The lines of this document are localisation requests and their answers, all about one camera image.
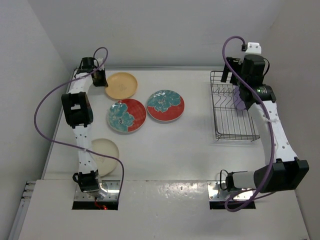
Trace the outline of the floral red plate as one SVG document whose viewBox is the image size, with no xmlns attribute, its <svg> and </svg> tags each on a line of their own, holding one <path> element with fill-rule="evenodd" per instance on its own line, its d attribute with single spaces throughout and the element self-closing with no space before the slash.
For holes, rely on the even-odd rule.
<svg viewBox="0 0 320 240">
<path fill-rule="evenodd" d="M 129 134 L 138 130 L 146 121 L 147 110 L 133 98 L 119 100 L 107 112 L 107 123 L 115 131 Z"/>
<path fill-rule="evenodd" d="M 173 90 L 159 90 L 154 92 L 146 102 L 149 115 L 160 122 L 177 120 L 184 112 L 183 97 Z"/>
</svg>

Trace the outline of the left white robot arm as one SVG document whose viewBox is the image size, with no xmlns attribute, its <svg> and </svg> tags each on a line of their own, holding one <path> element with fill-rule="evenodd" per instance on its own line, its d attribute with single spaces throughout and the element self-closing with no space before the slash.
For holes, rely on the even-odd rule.
<svg viewBox="0 0 320 240">
<path fill-rule="evenodd" d="M 84 57 L 74 77 L 68 93 L 61 96 L 66 123 L 72 128 L 78 150 L 78 171 L 72 179 L 78 184 L 81 192 L 96 199 L 102 199 L 107 192 L 103 189 L 98 166 L 92 151 L 92 123 L 94 120 L 87 93 L 90 86 L 107 86 L 103 68 L 98 68 L 98 60 Z"/>
</svg>

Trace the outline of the purple plate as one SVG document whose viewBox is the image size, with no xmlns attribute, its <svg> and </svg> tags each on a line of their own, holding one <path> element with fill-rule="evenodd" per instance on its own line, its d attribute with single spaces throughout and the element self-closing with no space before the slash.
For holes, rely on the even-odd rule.
<svg viewBox="0 0 320 240">
<path fill-rule="evenodd" d="M 246 110 L 246 105 L 240 97 L 240 90 L 238 86 L 234 87 L 233 103 L 237 110 Z"/>
</svg>

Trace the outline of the yellow plate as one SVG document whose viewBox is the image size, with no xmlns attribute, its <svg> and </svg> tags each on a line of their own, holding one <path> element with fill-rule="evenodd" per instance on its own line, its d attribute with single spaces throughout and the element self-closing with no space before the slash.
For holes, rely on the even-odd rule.
<svg viewBox="0 0 320 240">
<path fill-rule="evenodd" d="M 137 79 L 128 72 L 117 72 L 107 78 L 105 93 L 112 99 L 122 100 L 132 97 L 138 89 Z"/>
</svg>

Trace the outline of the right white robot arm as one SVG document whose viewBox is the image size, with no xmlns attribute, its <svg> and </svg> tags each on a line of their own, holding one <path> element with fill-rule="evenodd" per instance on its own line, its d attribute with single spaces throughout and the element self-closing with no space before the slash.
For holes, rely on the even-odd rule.
<svg viewBox="0 0 320 240">
<path fill-rule="evenodd" d="M 292 149 L 282 127 L 271 86 L 263 83 L 269 62 L 261 55 L 247 54 L 243 60 L 226 57 L 222 82 L 232 73 L 230 83 L 237 86 L 239 98 L 252 117 L 260 136 L 265 166 L 255 171 L 229 172 L 227 191 L 257 189 L 261 193 L 295 190 L 310 167 Z"/>
</svg>

